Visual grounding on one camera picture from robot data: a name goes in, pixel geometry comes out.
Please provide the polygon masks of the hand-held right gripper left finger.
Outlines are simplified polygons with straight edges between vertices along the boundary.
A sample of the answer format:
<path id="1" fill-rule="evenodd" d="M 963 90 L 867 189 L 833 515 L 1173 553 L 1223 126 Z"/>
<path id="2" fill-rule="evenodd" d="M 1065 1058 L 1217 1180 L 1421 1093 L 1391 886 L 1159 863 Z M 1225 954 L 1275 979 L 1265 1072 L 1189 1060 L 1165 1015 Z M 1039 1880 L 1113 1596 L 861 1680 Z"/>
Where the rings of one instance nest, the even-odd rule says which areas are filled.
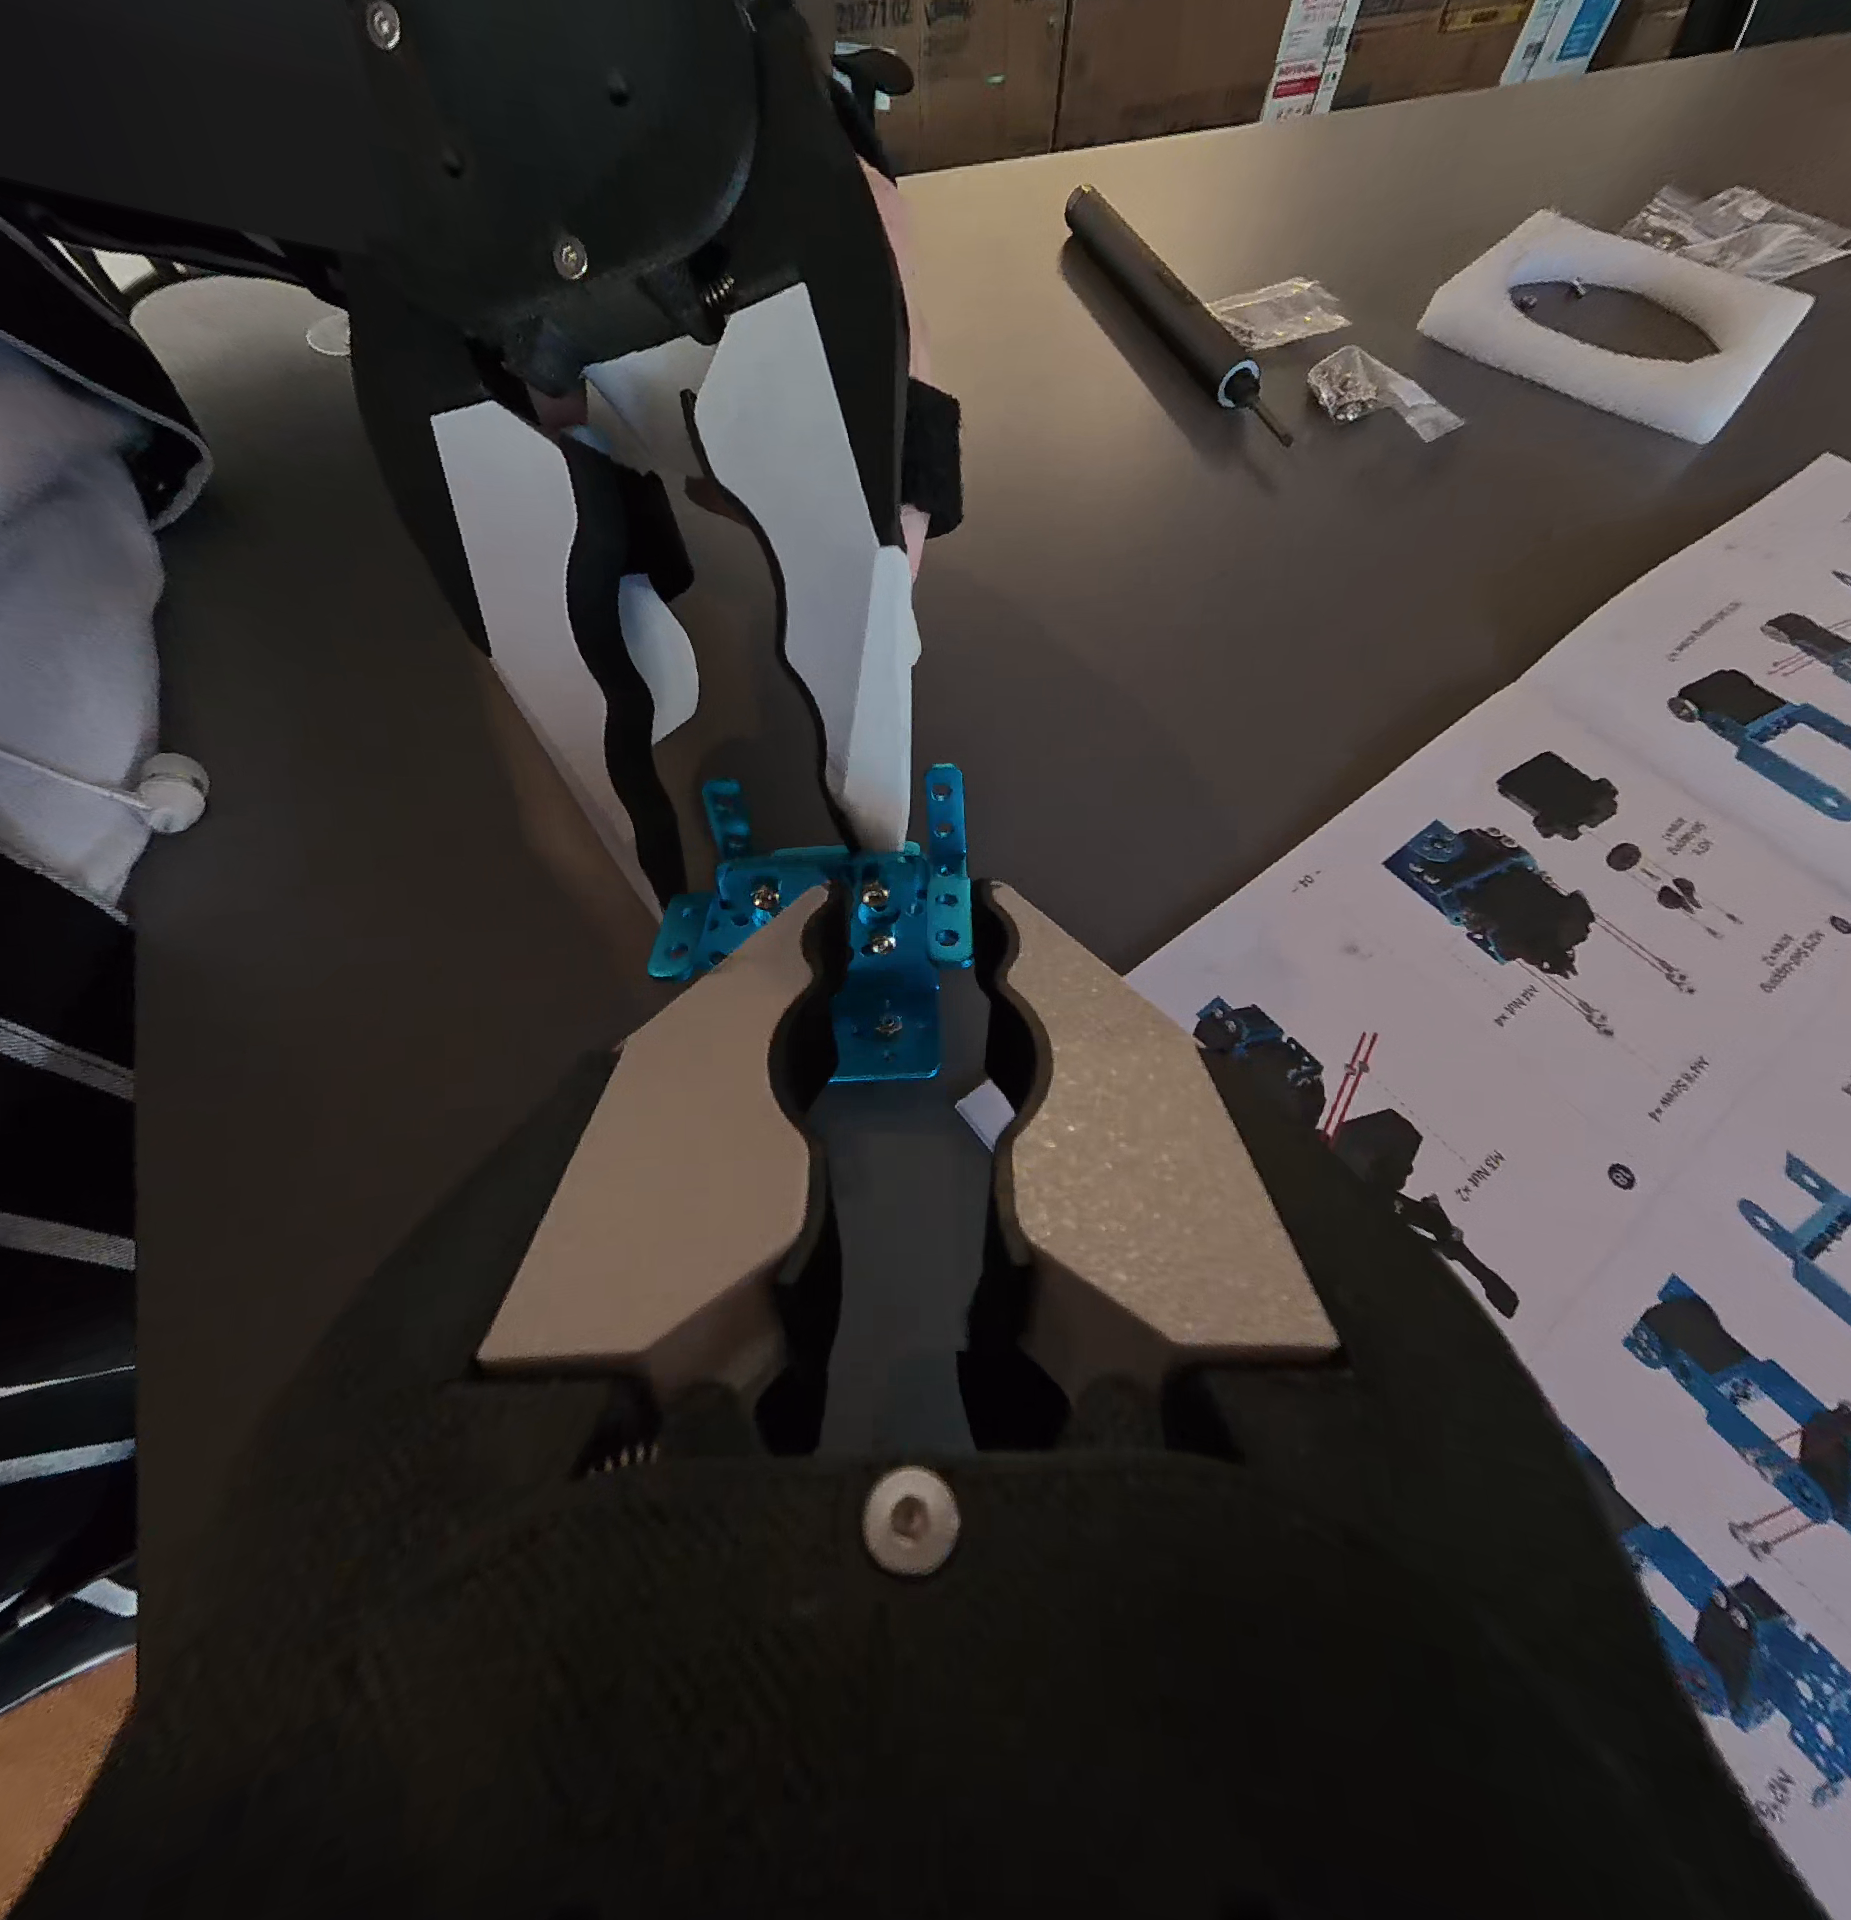
<path id="1" fill-rule="evenodd" d="M 839 1227 L 807 1116 L 837 1047 L 839 902 L 795 894 L 609 1062 L 475 1360 L 631 1379 L 657 1412 L 731 1389 L 811 1451 L 839 1323 Z"/>

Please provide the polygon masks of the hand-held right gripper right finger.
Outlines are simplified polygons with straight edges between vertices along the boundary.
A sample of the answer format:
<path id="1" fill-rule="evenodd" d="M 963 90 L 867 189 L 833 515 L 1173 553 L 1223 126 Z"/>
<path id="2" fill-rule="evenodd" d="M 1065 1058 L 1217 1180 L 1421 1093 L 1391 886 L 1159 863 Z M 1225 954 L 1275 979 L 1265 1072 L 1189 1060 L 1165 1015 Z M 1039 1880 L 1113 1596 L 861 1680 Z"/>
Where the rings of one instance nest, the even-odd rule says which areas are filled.
<path id="1" fill-rule="evenodd" d="M 983 1451 L 1059 1442 L 1101 1385 L 1315 1370 L 1339 1335 L 1191 1033 L 1021 891 L 973 898 L 985 993 L 983 1268 L 967 1428 Z"/>

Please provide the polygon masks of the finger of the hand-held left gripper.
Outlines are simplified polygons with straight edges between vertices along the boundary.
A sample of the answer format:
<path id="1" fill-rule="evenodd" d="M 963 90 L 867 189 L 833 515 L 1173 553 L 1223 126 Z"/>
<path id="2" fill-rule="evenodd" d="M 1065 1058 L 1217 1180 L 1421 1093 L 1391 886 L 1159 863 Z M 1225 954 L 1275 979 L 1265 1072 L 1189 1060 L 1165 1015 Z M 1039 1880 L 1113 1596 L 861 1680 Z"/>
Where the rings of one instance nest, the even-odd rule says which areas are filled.
<path id="1" fill-rule="evenodd" d="M 689 555 L 653 472 L 493 399 L 433 417 L 493 669 L 637 899 L 683 883 L 651 752 L 689 719 Z"/>
<path id="2" fill-rule="evenodd" d="M 915 572 L 903 535 L 873 528 L 805 283 L 727 319 L 693 430 L 771 568 L 775 654 L 809 721 L 821 795 L 859 847 L 899 849 L 913 802 Z"/>

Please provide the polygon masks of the blue metal bracket assembly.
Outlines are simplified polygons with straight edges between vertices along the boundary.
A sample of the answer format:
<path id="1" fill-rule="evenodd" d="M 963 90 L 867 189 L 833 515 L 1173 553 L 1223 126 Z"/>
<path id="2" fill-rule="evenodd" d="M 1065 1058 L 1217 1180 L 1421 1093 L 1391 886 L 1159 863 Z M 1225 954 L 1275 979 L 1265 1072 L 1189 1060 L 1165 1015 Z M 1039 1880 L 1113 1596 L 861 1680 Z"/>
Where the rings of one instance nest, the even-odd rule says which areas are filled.
<path id="1" fill-rule="evenodd" d="M 941 1064 L 937 977 L 973 964 L 963 774 L 947 762 L 923 780 L 927 829 L 895 851 L 841 843 L 759 849 L 737 780 L 709 780 L 701 807 L 719 861 L 709 890 L 675 894 L 649 974 L 689 986 L 825 886 L 847 909 L 847 964 L 831 997 L 837 1083 L 923 1082 Z"/>

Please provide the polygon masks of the dark grey desk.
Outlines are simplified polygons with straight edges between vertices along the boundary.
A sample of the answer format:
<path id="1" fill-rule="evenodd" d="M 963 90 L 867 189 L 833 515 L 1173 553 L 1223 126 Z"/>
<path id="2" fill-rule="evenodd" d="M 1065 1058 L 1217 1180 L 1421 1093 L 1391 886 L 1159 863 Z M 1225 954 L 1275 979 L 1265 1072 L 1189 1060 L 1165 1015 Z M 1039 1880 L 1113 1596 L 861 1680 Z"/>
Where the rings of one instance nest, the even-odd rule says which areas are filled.
<path id="1" fill-rule="evenodd" d="M 1851 458 L 1851 265 L 1711 447 L 1417 338 L 1531 210 L 1665 181 L 1851 224 L 1851 34 L 1019 158 L 905 187 L 963 528 L 921 580 L 925 755 L 981 871 L 1127 965 L 1649 566 Z M 1097 187 L 1203 301 L 1303 275 L 1349 325 L 1255 356 L 1293 446 L 1205 398 L 1071 242 Z M 169 287 L 143 330 L 215 447 L 169 535 L 167 711 L 211 809 L 139 928 L 143 1702 L 243 1506 L 239 1456 L 361 1284 L 661 1004 L 649 921 L 435 590 L 309 295 Z M 1465 423 L 1333 423 L 1359 346 Z"/>

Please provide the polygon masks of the person's left hand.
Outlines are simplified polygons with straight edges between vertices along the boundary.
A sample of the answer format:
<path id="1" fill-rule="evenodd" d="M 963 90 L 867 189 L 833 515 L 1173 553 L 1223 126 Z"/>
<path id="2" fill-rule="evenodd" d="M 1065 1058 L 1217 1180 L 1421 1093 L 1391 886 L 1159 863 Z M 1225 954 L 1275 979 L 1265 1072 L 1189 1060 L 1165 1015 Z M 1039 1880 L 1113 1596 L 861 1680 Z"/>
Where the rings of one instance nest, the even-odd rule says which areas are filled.
<path id="1" fill-rule="evenodd" d="M 867 160 L 859 162 L 873 197 L 879 207 L 879 219 L 885 228 L 887 244 L 891 257 L 895 261 L 899 285 L 905 300 L 907 316 L 907 372 L 909 375 L 931 384 L 933 381 L 933 364 L 931 364 L 931 333 L 919 303 L 917 275 L 915 275 L 915 257 L 911 247 L 911 224 L 907 206 L 893 180 L 885 177 L 873 163 Z M 901 505 L 899 525 L 903 531 L 911 576 L 917 578 L 925 545 L 927 545 L 927 528 L 929 515 L 913 505 L 911 501 Z"/>

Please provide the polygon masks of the black electric screwdriver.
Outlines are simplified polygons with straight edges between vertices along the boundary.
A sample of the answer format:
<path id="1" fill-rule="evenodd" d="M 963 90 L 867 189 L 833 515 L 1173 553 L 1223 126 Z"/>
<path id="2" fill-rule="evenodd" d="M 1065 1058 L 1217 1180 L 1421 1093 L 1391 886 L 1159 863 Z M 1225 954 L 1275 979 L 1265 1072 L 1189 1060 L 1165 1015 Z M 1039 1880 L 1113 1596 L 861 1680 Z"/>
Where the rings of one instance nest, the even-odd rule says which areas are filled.
<path id="1" fill-rule="evenodd" d="M 1165 259 L 1093 186 L 1065 204 L 1071 242 L 1107 278 L 1147 330 L 1219 407 L 1255 415 L 1283 447 L 1293 436 L 1263 398 L 1263 372 L 1249 348 L 1201 301 Z"/>

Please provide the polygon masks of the white garment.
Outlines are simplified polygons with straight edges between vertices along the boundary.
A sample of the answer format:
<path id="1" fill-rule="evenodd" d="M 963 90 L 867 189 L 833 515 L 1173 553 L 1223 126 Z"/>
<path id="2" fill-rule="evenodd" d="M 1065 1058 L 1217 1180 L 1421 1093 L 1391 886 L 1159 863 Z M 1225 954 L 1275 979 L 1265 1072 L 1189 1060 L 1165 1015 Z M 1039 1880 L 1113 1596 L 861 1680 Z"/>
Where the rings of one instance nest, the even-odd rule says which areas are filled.
<path id="1" fill-rule="evenodd" d="M 0 851 L 107 906 L 149 842 L 163 560 L 131 413 L 0 339 Z"/>

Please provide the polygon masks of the white instruction manual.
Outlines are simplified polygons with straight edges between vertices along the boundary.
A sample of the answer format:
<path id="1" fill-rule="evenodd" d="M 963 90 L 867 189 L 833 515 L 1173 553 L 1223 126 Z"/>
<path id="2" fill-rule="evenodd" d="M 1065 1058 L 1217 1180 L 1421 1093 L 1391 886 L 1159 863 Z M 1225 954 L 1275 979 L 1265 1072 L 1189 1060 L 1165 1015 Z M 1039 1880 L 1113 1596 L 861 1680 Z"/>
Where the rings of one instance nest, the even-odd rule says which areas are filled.
<path id="1" fill-rule="evenodd" d="M 1659 563 L 1129 982 L 1497 1316 L 1851 1915 L 1851 460 Z"/>

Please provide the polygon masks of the flat clear bag of screws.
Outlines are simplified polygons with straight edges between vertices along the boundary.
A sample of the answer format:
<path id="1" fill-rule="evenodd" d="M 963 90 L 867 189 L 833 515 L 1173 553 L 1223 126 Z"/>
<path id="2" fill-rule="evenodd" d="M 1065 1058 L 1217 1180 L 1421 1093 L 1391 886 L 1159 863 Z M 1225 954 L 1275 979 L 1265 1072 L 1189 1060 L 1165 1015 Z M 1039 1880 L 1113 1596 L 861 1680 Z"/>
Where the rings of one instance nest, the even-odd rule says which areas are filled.
<path id="1" fill-rule="evenodd" d="M 1207 312 L 1249 357 L 1349 325 L 1341 300 L 1303 275 L 1211 300 Z"/>

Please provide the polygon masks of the stack of cardboard boxes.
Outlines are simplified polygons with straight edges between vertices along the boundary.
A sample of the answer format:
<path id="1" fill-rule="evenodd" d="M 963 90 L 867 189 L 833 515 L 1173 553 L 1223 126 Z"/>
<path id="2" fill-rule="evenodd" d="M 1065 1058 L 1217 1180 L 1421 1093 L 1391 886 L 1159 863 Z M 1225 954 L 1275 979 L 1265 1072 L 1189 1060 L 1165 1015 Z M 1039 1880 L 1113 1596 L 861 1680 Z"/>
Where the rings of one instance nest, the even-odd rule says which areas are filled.
<path id="1" fill-rule="evenodd" d="M 801 2 L 907 174 L 1649 64 L 1685 2 Z"/>

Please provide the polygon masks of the crumpled clear bag of screws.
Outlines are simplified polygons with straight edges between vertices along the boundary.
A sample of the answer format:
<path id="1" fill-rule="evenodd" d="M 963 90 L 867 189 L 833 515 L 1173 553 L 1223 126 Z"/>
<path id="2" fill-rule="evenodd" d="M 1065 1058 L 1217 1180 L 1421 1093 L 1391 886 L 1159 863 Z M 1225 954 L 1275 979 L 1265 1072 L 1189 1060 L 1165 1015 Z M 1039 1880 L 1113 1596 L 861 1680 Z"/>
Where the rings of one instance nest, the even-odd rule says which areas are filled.
<path id="1" fill-rule="evenodd" d="M 1333 423 L 1391 415 L 1419 443 L 1435 443 L 1465 423 L 1415 380 L 1359 346 L 1327 352 L 1307 370 L 1305 384 L 1313 403 Z"/>

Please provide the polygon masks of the black striped jacket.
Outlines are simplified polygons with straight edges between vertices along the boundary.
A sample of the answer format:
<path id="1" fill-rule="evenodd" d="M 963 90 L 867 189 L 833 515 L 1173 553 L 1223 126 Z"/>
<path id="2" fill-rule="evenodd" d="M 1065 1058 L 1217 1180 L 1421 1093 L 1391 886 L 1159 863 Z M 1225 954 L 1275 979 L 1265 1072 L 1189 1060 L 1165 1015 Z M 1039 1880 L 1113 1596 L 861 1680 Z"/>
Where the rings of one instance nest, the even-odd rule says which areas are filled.
<path id="1" fill-rule="evenodd" d="M 163 558 L 209 447 L 117 300 L 1 218 L 0 339 L 133 415 L 125 464 Z M 149 755 L 161 659 L 157 740 Z M 135 1637 L 135 935 L 121 898 L 0 851 L 0 1715 Z"/>

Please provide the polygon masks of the white foam block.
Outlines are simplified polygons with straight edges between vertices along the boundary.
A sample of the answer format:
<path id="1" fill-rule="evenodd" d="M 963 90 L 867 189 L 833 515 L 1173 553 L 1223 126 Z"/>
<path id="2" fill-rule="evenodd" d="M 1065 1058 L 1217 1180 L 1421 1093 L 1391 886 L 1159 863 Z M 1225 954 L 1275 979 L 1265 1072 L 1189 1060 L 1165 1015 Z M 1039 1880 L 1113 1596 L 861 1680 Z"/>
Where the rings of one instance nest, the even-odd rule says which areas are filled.
<path id="1" fill-rule="evenodd" d="M 1537 323 L 1513 300 L 1529 285 L 1573 279 L 1633 294 L 1681 318 L 1705 335 L 1709 354 L 1673 359 L 1593 346 Z M 1721 272 L 1543 207 L 1441 283 L 1417 331 L 1489 370 L 1703 446 L 1753 391 L 1810 303 L 1798 289 Z"/>

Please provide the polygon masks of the clear plastic bag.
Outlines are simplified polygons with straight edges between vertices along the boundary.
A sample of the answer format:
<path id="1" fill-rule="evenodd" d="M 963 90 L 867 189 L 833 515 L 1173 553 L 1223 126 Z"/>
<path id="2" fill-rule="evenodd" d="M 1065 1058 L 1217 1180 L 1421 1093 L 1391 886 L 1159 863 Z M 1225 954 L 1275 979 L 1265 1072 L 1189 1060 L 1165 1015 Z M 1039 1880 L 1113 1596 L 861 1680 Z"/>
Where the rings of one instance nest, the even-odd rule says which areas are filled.
<path id="1" fill-rule="evenodd" d="M 1772 202 L 1747 186 L 1697 197 L 1661 186 L 1617 230 L 1621 238 L 1697 265 L 1764 283 L 1851 259 L 1851 230 Z"/>

